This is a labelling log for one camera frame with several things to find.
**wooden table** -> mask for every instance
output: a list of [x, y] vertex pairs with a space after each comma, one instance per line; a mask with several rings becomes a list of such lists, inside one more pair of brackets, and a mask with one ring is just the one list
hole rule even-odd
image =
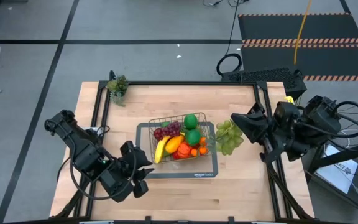
[[[84, 82], [75, 110], [78, 125], [87, 127], [91, 123], [98, 82]], [[282, 83], [268, 83], [268, 93], [273, 111], [278, 101], [285, 97]], [[230, 118], [231, 113], [247, 113], [255, 103], [251, 86], [130, 86], [126, 93], [126, 106], [110, 104], [107, 125], [111, 130], [105, 135], [103, 145], [115, 156], [120, 156], [119, 147], [126, 140], [135, 142], [136, 127], [150, 119], [204, 112], [213, 124]], [[101, 105], [98, 121], [102, 116]], [[266, 165], [260, 161], [262, 146], [245, 141], [231, 156], [218, 152], [219, 174], [204, 179], [147, 179], [149, 191], [141, 198], [132, 194], [121, 202], [96, 201], [93, 220], [193, 220], [227, 221], [234, 216], [236, 221], [274, 221], [272, 200]], [[289, 191], [305, 211], [314, 216], [308, 186], [301, 160], [289, 162], [282, 155]], [[65, 166], [60, 174], [50, 214], [55, 215], [67, 204], [76, 192]], [[278, 190], [279, 201], [282, 197]], [[98, 183], [95, 196], [106, 193]], [[284, 217], [284, 206], [280, 206]]]

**white paper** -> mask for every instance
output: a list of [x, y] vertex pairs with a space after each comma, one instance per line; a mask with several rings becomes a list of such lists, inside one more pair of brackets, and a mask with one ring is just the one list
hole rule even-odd
[[[330, 156], [338, 153], [334, 146], [326, 147], [326, 155]], [[339, 162], [335, 165], [319, 168], [316, 174], [325, 179], [327, 182], [335, 186], [337, 189], [342, 190], [345, 194], [349, 192], [351, 182], [357, 169], [357, 163], [353, 160]]]

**orange striped tape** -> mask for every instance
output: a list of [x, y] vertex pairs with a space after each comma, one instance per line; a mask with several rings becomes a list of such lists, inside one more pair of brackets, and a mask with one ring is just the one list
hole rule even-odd
[[303, 77], [305, 81], [358, 81], [358, 76], [347, 75], [347, 76], [338, 76], [338, 75], [305, 75]]
[[[295, 48], [295, 44], [243, 44], [242, 47]], [[298, 44], [298, 48], [352, 48], [358, 44]]]
[[[296, 44], [296, 39], [247, 39], [243, 44]], [[299, 44], [358, 44], [358, 38], [305, 38]]]
[[[242, 16], [303, 16], [304, 13], [285, 13], [285, 14], [239, 14], [239, 17]], [[347, 12], [342, 13], [308, 13], [308, 16], [332, 16], [332, 15], [349, 15]]]

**fruit basket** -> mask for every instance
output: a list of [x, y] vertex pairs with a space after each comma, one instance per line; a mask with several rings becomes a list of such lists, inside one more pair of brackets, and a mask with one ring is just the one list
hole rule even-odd
[[211, 148], [207, 148], [210, 134], [204, 113], [151, 119], [149, 138], [153, 163], [210, 156]]

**plastic fruit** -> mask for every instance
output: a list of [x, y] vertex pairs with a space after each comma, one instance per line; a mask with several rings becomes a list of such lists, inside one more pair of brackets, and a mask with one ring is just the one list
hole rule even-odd
[[170, 136], [164, 136], [164, 138], [158, 142], [157, 148], [155, 149], [155, 163], [158, 164], [161, 161], [161, 158], [163, 157], [164, 148], [167, 144], [168, 140], [170, 139]]
[[177, 150], [178, 156], [181, 159], [188, 158], [190, 151], [191, 151], [191, 147], [189, 145], [187, 145], [185, 142], [180, 143], [178, 150]]
[[178, 155], [178, 151], [172, 153], [172, 157], [174, 160], [180, 159], [179, 155]]
[[185, 137], [183, 135], [172, 137], [165, 146], [165, 151], [170, 154], [176, 152], [180, 143], [182, 143], [184, 140]]
[[205, 155], [208, 153], [208, 149], [206, 147], [200, 147], [199, 151], [201, 155]]
[[157, 128], [155, 131], [154, 131], [154, 137], [161, 141], [163, 139], [163, 136], [162, 136], [162, 128]]
[[192, 149], [190, 151], [190, 154], [193, 156], [193, 157], [197, 157], [197, 149]]
[[206, 137], [201, 137], [200, 142], [199, 142], [200, 146], [206, 146]]
[[186, 142], [189, 146], [195, 146], [201, 139], [201, 133], [197, 129], [190, 130], [186, 133]]
[[165, 127], [167, 127], [169, 124], [170, 124], [170, 122], [169, 122], [169, 121], [166, 121], [166, 122], [163, 122], [163, 123], [161, 124], [161, 126], [162, 126], [163, 128], [165, 128]]
[[188, 130], [192, 130], [197, 128], [198, 120], [196, 115], [194, 114], [188, 114], [185, 116], [185, 127]]
[[219, 143], [216, 150], [224, 156], [231, 155], [233, 150], [244, 142], [241, 129], [231, 120], [219, 123], [216, 127], [216, 142]]

